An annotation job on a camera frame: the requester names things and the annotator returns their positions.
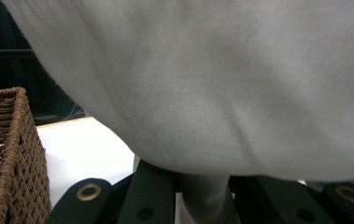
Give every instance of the white surface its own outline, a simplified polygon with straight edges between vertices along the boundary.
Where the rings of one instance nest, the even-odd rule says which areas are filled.
[[[52,207],[80,180],[94,177],[115,184],[133,172],[133,152],[93,118],[38,127],[37,131],[46,149]]]

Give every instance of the woven basket rim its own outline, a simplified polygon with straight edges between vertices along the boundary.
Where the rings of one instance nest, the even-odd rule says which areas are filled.
[[[7,211],[10,203],[10,190],[14,178],[14,169],[18,162],[18,149],[20,143],[20,132],[24,113],[18,108],[25,108],[28,105],[25,100],[25,89],[21,87],[0,90],[0,97],[15,97],[13,113],[10,121],[9,132],[7,133],[6,148],[2,155],[0,166],[0,211]]]

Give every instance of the metal grommet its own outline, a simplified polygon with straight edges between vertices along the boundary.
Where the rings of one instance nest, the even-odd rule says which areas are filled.
[[[96,198],[101,193],[101,187],[97,184],[90,183],[81,187],[77,192],[77,198],[80,201],[87,202]]]
[[[354,189],[347,186],[337,186],[336,193],[346,199],[347,201],[354,203]]]

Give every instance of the white fabric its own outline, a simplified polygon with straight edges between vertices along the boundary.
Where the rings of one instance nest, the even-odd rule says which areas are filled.
[[[3,2],[56,82],[143,160],[354,179],[354,1]]]

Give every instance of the dark background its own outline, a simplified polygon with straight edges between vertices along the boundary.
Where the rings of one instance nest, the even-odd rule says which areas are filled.
[[[49,77],[7,9],[0,2],[0,89],[24,87],[36,125],[84,117]]]

